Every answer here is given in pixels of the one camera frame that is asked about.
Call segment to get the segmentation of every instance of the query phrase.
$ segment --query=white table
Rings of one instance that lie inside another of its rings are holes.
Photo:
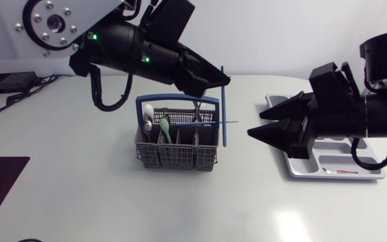
[[[121,79],[103,78],[108,103]],[[200,172],[136,160],[135,97],[174,86],[136,77],[125,106],[104,113],[89,79],[49,85],[0,113],[0,156],[31,157],[0,207],[0,241],[387,241],[387,177],[295,179],[281,152],[247,135],[264,124],[265,94],[301,90],[311,90],[307,81],[232,77],[227,120],[239,123],[228,124],[214,171]],[[220,98],[220,89],[207,95]],[[387,153],[387,139],[370,144]]]

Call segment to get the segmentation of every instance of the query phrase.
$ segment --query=black electronic device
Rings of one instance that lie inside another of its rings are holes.
[[[365,59],[365,87],[360,95],[348,63],[339,69],[329,63],[314,69],[309,81],[312,93],[298,95],[260,113],[277,120],[248,130],[249,136],[285,151],[289,158],[308,159],[316,138],[353,138],[353,160],[368,170],[381,169],[357,157],[360,138],[387,137],[387,34],[360,46]]]
[[[115,9],[77,40],[80,48],[71,56],[70,67],[77,75],[90,74],[93,103],[100,110],[111,112],[124,104],[133,75],[174,84],[194,97],[230,83],[230,77],[179,43],[195,6],[188,0],[166,0],[156,6],[157,2],[150,1],[139,26],[128,23],[131,17],[123,16],[122,9]],[[129,73],[125,93],[114,105],[102,103],[101,73],[94,64]]]
[[[0,93],[27,92],[34,84],[37,78],[35,72],[22,73],[1,73],[0,74]]]

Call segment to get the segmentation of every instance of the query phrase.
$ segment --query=cutlery basket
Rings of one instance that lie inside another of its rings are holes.
[[[198,120],[215,122],[197,126],[176,126],[175,124],[193,122],[196,109],[155,108],[154,122],[150,133],[150,142],[143,133],[142,126],[148,118],[142,114],[142,103],[159,100],[185,100],[214,105],[214,110],[199,110]],[[136,110],[138,128],[135,135],[137,159],[145,168],[197,169],[212,171],[217,162],[219,141],[219,100],[213,97],[194,98],[184,94],[158,94],[137,97]],[[161,130],[160,121],[169,117],[169,144],[167,136]]]

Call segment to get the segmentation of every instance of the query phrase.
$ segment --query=plastic tray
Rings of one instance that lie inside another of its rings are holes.
[[[290,95],[266,95],[267,108],[273,107],[291,98]],[[333,179],[383,179],[386,174],[383,169],[369,171],[358,166],[352,159],[350,138],[324,138],[314,141],[310,159],[288,158],[284,152],[290,175],[306,178],[333,178]],[[358,157],[364,161],[377,163],[373,150],[364,139],[360,139],[357,150]],[[344,170],[357,171],[355,173],[327,173],[329,171]]]

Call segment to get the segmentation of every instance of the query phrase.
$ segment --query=white wall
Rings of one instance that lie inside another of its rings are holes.
[[[387,32],[385,0],[191,0],[196,10],[181,37],[230,75],[307,79],[315,67],[349,61],[363,79],[359,45]],[[142,11],[148,5],[143,0]],[[68,59],[0,60],[0,73],[73,73]],[[109,69],[104,75],[122,74]]]

